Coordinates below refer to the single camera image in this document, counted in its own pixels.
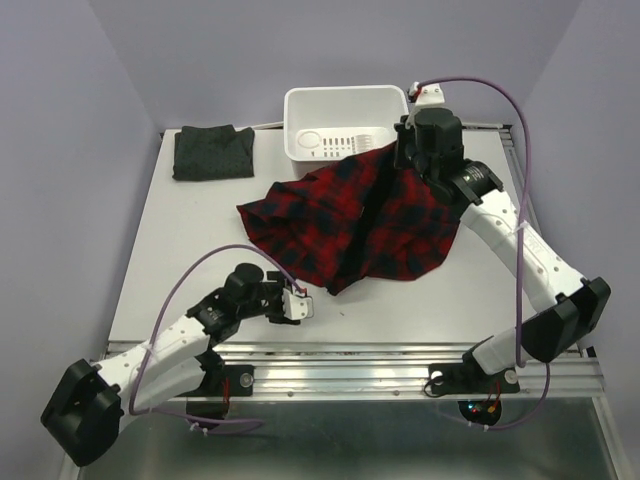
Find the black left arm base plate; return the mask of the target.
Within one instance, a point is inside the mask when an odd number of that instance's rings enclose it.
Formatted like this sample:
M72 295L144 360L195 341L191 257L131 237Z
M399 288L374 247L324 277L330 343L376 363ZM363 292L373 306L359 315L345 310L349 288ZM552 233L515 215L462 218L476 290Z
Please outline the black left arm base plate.
M220 428L212 420L225 420L233 397L253 395L255 367L249 364L226 365L214 373L206 373L201 384L186 392L186 413L207 419L204 427L208 430Z

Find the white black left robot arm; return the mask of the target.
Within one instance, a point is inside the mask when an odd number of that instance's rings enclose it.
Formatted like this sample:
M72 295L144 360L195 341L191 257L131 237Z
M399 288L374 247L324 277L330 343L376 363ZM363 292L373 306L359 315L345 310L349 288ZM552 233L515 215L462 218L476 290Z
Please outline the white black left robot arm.
M224 284L204 296L168 327L111 358L80 359L66 368L40 422L77 467L102 457L135 419L161 412L162 404L193 390L215 392L224 362L217 345L247 319L300 322L292 306L304 290L282 269L263 271L241 263Z

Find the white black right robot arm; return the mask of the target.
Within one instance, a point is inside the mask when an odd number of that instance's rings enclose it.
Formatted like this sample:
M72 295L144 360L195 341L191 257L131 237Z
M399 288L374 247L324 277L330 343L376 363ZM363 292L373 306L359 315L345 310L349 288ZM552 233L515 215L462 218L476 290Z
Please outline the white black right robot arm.
M482 390L497 373L531 359L549 363L591 333L611 296L609 284L564 264L519 218L521 208L491 168L466 158L460 119L445 108L418 108L394 129L395 167L415 171L433 197L484 241L514 275L516 299L529 300L535 311L464 356L463 384Z

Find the grey polka dot skirt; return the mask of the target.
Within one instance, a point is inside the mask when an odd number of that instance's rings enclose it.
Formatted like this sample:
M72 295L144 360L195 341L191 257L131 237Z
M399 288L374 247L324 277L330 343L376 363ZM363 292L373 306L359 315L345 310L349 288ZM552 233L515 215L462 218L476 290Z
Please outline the grey polka dot skirt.
M172 178L180 182L251 178L254 139L255 132L249 127L183 126L174 135Z

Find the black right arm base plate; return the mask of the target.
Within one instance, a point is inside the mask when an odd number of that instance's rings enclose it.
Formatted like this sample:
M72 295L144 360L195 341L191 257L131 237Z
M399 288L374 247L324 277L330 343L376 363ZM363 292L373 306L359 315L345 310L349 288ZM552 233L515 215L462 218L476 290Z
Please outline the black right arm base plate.
M428 368L423 386L425 396L433 399L459 396L462 418L472 426L494 429L502 415L502 397L520 392L514 369L486 374L471 363L435 363Z

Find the red black plaid skirt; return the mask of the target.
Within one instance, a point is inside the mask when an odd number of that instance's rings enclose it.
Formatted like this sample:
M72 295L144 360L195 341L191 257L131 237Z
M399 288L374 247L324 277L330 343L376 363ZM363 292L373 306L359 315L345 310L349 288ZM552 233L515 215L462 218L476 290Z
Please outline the red black plaid skirt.
M366 277L414 281L438 268L459 220L414 171L395 169L394 153L389 144L274 183L237 208L248 239L333 296Z

